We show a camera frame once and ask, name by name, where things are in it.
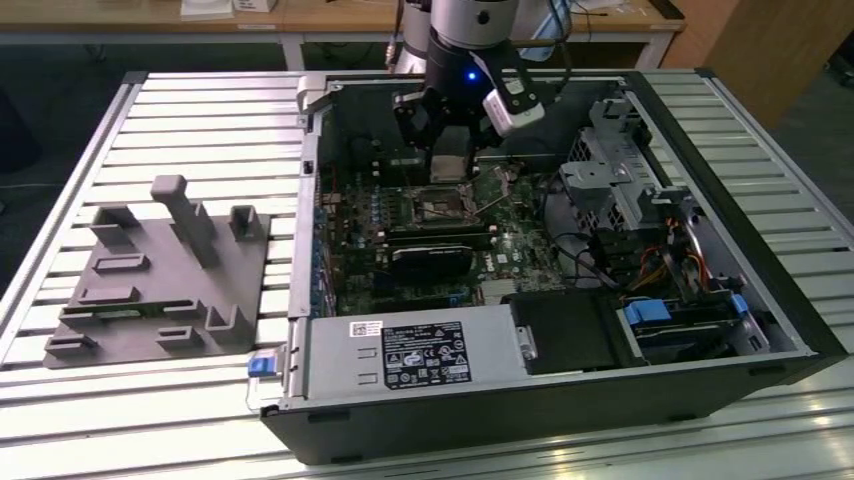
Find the blue latch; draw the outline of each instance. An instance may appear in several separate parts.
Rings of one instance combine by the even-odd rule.
[[[272,377],[276,375],[276,357],[255,357],[248,365],[249,378]]]
[[[740,293],[732,294],[732,306],[735,307],[735,313],[738,313],[738,317],[743,317],[747,313],[750,313],[750,306],[747,305],[747,300],[742,297]]]
[[[672,319],[663,300],[636,300],[623,309],[628,325],[647,322],[666,322]]]

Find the white label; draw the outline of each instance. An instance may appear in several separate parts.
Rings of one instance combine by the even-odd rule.
[[[275,25],[261,25],[261,24],[256,24],[256,25],[240,24],[240,25],[237,25],[237,30],[275,30],[275,29],[276,29]]]
[[[351,337],[376,337],[383,329],[383,322],[350,322]]]
[[[504,87],[507,87],[507,91],[512,95],[518,95],[524,91],[524,87],[522,86],[522,81],[518,78],[512,78],[504,82]]]

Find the table leg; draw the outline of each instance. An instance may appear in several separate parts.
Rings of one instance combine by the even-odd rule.
[[[635,68],[638,70],[656,69],[664,59],[674,32],[656,32],[650,35],[650,41],[643,46]]]
[[[303,58],[303,35],[300,33],[283,33],[280,35],[280,43],[287,69],[305,70],[305,59]]]

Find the metal bracket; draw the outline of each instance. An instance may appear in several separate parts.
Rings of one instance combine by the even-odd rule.
[[[296,108],[301,115],[316,112],[328,102],[325,97],[325,75],[309,73],[296,82]]]

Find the warning label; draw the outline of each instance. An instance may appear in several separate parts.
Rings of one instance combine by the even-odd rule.
[[[383,360],[392,390],[471,382],[462,323],[383,328]]]

